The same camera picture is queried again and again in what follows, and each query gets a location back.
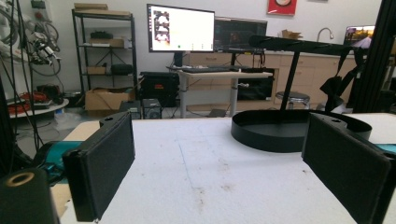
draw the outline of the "black bag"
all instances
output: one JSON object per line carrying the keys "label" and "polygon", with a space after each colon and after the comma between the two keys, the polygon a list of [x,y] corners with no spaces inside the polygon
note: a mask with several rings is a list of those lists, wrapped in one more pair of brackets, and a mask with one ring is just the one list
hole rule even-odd
{"label": "black bag", "polygon": [[134,68],[132,67],[131,64],[120,63],[120,64],[111,65],[111,74],[113,75],[127,76],[128,74],[131,74],[133,71]]}

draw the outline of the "monitor screen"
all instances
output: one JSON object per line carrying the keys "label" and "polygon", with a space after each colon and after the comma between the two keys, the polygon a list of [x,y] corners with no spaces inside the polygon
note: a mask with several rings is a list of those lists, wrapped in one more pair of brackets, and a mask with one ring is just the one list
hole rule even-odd
{"label": "monitor screen", "polygon": [[344,37],[344,45],[368,49],[371,44],[375,27],[366,26],[348,26]]}
{"label": "monitor screen", "polygon": [[149,52],[213,51],[215,12],[147,4]]}
{"label": "monitor screen", "polygon": [[253,48],[248,40],[252,35],[265,35],[267,21],[252,21],[216,17],[215,51],[247,51]]}

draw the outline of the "wooden cabinet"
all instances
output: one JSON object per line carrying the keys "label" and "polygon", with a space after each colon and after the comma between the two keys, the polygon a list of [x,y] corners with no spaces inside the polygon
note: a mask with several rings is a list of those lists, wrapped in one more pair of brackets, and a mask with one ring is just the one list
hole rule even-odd
{"label": "wooden cabinet", "polygon": [[[291,61],[293,55],[291,53],[266,53],[265,67],[275,68],[275,81],[273,86],[272,97],[270,101],[238,101],[237,111],[249,109],[279,109],[281,100],[275,98],[278,91],[284,91],[289,76]],[[191,66],[210,65],[210,64],[231,64],[232,55],[229,53],[192,53],[185,57],[183,64]],[[294,74],[292,91],[305,93],[311,98],[311,108],[315,108],[318,104],[327,101],[327,95],[320,90],[320,86],[330,77],[337,73],[339,57],[323,56],[323,55],[301,55],[298,61],[297,69]],[[258,67],[260,57],[249,54],[236,55],[235,64]],[[345,76],[348,71],[356,66],[353,58],[346,58],[339,75]],[[230,80],[222,80],[223,83],[216,83],[216,86],[229,86]],[[214,83],[207,80],[206,83],[200,83],[199,88],[214,87]],[[352,83],[344,91],[341,96],[347,103]],[[207,106],[191,106],[191,110],[207,110],[212,108],[227,109],[227,105],[207,105]],[[304,108],[303,105],[295,105],[295,108]]]}

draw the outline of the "black plastic box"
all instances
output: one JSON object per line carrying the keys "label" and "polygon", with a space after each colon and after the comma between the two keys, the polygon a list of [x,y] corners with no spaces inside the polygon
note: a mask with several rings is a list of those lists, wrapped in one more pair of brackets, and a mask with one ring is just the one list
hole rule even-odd
{"label": "black plastic box", "polygon": [[178,93],[178,74],[165,72],[141,72],[141,99],[158,99],[161,107],[176,106]]}

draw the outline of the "table surface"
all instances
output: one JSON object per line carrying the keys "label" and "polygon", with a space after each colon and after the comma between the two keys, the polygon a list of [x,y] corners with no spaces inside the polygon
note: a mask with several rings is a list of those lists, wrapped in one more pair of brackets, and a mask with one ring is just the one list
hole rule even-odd
{"label": "table surface", "polygon": [[[373,125],[373,143],[396,143],[396,116],[351,117]],[[355,223],[301,153],[246,147],[231,125],[228,118],[134,120],[135,161],[100,223]],[[66,140],[98,127],[83,123]],[[73,204],[66,206],[61,222],[77,223]],[[396,223],[396,200],[385,223]]]}

